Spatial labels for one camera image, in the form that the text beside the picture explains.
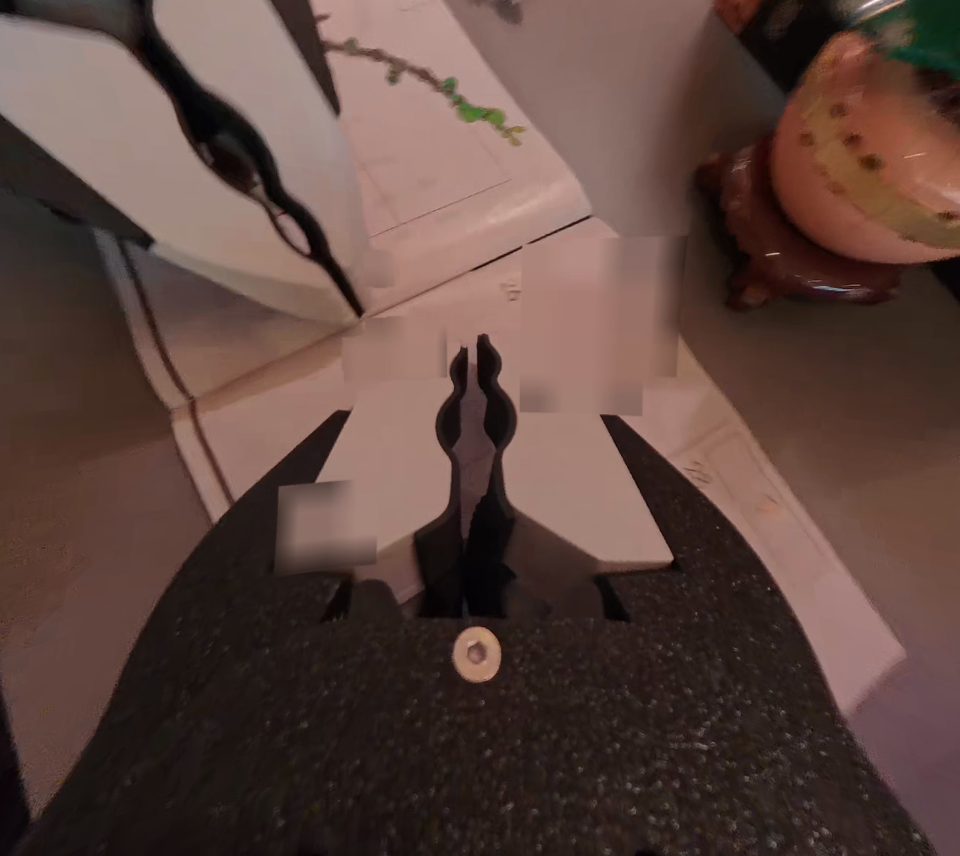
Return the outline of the pink brick flower pot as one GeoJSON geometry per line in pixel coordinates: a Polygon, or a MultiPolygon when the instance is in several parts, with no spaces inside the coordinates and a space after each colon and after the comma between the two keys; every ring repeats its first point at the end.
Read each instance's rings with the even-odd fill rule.
{"type": "Polygon", "coordinates": [[[694,173],[732,250],[726,305],[875,305],[958,257],[958,0],[826,0],[838,30],[774,130],[694,173]]]}

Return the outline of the white instruction booklet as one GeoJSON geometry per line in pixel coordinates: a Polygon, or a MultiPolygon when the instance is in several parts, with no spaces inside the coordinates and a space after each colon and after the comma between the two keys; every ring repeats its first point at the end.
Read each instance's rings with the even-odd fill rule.
{"type": "MultiPolygon", "coordinates": [[[[335,40],[452,58],[468,82],[507,109],[516,102],[442,0],[311,0],[335,40]]],[[[366,232],[390,255],[398,287],[381,320],[431,321],[447,356],[482,333],[509,363],[520,335],[521,244],[569,236],[599,254],[614,232],[589,216],[577,178],[533,128],[520,146],[483,134],[419,84],[374,85],[383,72],[332,53],[342,129],[357,167],[366,232]]],[[[354,407],[341,339],[102,233],[98,247],[140,363],[217,521],[314,424],[354,407]]],[[[644,391],[624,421],[713,502],[756,551],[809,640],[847,716],[906,660],[906,651],[746,424],[684,342],[678,376],[644,391]]]]}

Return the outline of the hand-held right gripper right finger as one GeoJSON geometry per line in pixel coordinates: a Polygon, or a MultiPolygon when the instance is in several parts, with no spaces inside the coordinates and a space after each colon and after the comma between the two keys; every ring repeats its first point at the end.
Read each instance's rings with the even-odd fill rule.
{"type": "Polygon", "coordinates": [[[617,606],[613,577],[669,570],[672,554],[599,416],[520,412],[489,335],[476,344],[493,447],[475,509],[478,606],[617,606]]]}

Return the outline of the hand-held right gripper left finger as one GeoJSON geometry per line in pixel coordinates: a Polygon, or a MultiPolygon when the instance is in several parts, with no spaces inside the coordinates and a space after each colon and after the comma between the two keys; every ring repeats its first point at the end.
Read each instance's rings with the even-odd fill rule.
{"type": "Polygon", "coordinates": [[[446,375],[359,391],[317,479],[317,562],[385,584],[401,605],[426,597],[462,555],[454,450],[467,351],[446,375]]]}

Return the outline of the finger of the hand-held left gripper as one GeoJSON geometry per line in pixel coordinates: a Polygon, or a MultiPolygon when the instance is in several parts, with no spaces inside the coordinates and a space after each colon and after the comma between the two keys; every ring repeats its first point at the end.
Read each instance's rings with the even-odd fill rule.
{"type": "Polygon", "coordinates": [[[2,16],[2,115],[152,238],[152,253],[271,309],[356,317],[262,206],[222,182],[129,51],[102,34],[2,16]]]}
{"type": "Polygon", "coordinates": [[[225,188],[162,258],[284,313],[363,313],[370,244],[354,156],[309,0],[154,0],[191,77],[265,142],[287,202],[225,188]]]}

